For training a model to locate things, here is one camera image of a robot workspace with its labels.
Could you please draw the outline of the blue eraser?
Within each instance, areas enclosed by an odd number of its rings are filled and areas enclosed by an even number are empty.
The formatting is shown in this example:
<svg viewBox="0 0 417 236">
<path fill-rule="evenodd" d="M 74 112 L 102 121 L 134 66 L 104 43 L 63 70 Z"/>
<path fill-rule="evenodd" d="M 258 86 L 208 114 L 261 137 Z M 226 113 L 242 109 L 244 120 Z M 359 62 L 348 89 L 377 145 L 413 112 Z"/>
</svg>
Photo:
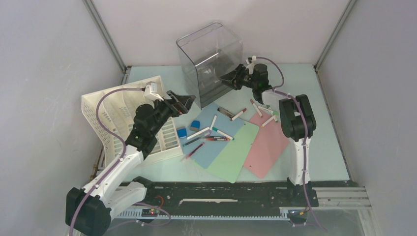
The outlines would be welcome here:
<svg viewBox="0 0 417 236">
<path fill-rule="evenodd" d="M 180 139 L 186 138 L 187 137 L 187 130 L 186 130 L 186 128 L 184 126 L 177 128 L 177 135 L 178 135 L 178 137 Z"/>
<path fill-rule="evenodd" d="M 198 132 L 200 131 L 200 122 L 198 120 L 193 120 L 189 127 L 190 131 Z"/>
</svg>

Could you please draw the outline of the clear plastic drawer box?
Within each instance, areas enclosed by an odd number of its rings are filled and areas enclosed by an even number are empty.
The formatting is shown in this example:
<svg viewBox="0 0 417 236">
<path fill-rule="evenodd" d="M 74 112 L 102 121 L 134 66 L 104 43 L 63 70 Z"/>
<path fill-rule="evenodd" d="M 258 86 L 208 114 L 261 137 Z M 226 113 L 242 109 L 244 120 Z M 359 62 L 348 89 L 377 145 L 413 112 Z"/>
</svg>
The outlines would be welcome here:
<svg viewBox="0 0 417 236">
<path fill-rule="evenodd" d="M 203 109 L 231 88 L 220 78 L 242 60 L 241 38 L 222 22 L 214 21 L 176 40 L 186 91 Z"/>
</svg>

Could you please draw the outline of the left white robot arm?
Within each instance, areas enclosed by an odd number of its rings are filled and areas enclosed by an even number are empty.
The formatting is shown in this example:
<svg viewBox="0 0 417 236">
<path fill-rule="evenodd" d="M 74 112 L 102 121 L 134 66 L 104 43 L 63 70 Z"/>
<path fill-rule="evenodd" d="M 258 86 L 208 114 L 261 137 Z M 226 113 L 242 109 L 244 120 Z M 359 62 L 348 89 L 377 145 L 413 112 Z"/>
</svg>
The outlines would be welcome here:
<svg viewBox="0 0 417 236">
<path fill-rule="evenodd" d="M 105 170 L 82 188 L 73 187 L 66 195 L 65 223 L 68 234 L 79 231 L 86 236 L 102 236 L 119 213 L 136 202 L 149 205 L 155 191 L 133 182 L 121 191 L 116 189 L 127 174 L 140 165 L 154 149 L 156 135 L 169 118 L 187 114 L 196 97 L 167 91 L 168 98 L 156 97 L 153 104 L 136 108 L 130 134 L 123 139 L 104 127 L 121 141 L 122 150 Z"/>
</svg>

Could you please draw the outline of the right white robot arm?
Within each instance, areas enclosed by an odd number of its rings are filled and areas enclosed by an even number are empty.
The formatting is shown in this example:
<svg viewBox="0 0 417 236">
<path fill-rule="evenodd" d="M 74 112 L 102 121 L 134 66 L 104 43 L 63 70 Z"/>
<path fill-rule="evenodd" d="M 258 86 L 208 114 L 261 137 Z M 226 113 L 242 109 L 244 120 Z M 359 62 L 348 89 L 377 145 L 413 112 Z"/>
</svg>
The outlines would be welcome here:
<svg viewBox="0 0 417 236">
<path fill-rule="evenodd" d="M 295 187 L 287 190 L 286 199 L 291 205 L 300 205 L 306 194 L 298 186 L 306 186 L 311 181 L 308 170 L 309 145 L 317 127 L 308 96 L 293 96 L 270 85 L 268 68 L 261 63 L 252 69 L 239 64 L 233 71 L 222 75 L 220 81 L 234 90 L 250 88 L 257 102 L 278 110 L 281 129 L 291 142 L 293 156 L 289 180 Z"/>
</svg>

